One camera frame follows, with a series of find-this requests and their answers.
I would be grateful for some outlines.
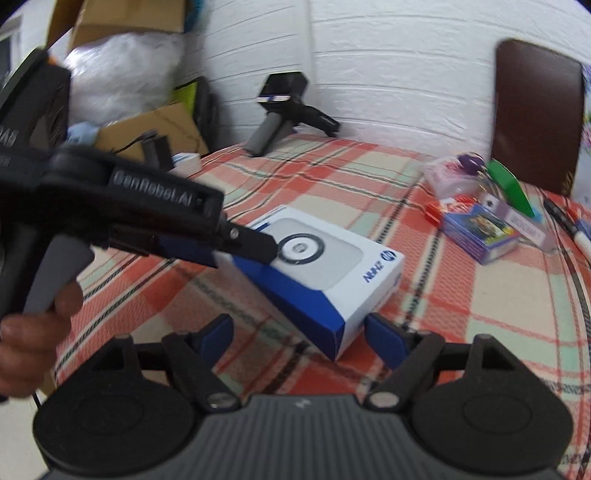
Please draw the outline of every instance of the chair backrest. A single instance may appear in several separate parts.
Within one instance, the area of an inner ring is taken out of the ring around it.
[[[583,89],[578,61],[521,40],[499,43],[492,158],[519,180],[569,195],[579,156]]]

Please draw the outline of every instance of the white box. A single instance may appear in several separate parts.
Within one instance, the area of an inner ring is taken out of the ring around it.
[[[357,337],[365,316],[400,286],[403,254],[307,213],[281,206],[249,227],[275,238],[278,258],[261,265],[218,253],[218,267],[330,360]]]

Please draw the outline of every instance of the cardboard box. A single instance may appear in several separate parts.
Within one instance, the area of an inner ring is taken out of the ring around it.
[[[120,33],[182,33],[185,13],[186,0],[57,0],[47,47],[71,28],[69,50]]]
[[[104,151],[119,150],[149,130],[168,136],[172,155],[185,152],[199,153],[201,156],[207,154],[207,146],[182,103],[163,106],[101,128],[95,147]],[[123,150],[119,155],[130,160],[144,161],[144,152],[139,143]]]
[[[216,254],[218,267],[270,316],[289,321],[330,360],[400,286],[404,255],[291,207],[249,225],[272,235],[271,265]]]

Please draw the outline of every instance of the small box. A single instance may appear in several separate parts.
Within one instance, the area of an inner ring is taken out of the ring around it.
[[[455,195],[442,200],[435,200],[425,205],[425,218],[437,228],[446,213],[466,213],[476,203],[476,199],[468,195]]]
[[[288,320],[336,360],[401,282],[404,255],[281,206],[250,227],[272,235],[278,257],[261,265],[216,254],[218,267],[270,316]]]
[[[467,213],[445,214],[441,229],[482,265],[505,255],[519,243],[519,232],[479,204]]]

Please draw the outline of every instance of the black cable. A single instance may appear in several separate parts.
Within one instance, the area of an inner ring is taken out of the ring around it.
[[[147,139],[149,137],[152,137],[155,134],[156,134],[156,130],[150,130],[148,132],[144,132],[140,136],[138,136],[137,138],[135,138],[131,142],[129,142],[123,148],[120,148],[119,150],[113,150],[113,151],[111,151],[111,153],[114,153],[114,154],[121,153],[121,152],[123,152],[123,150],[127,150],[129,147],[135,145],[137,142],[142,141],[142,140],[145,140],[145,139]]]

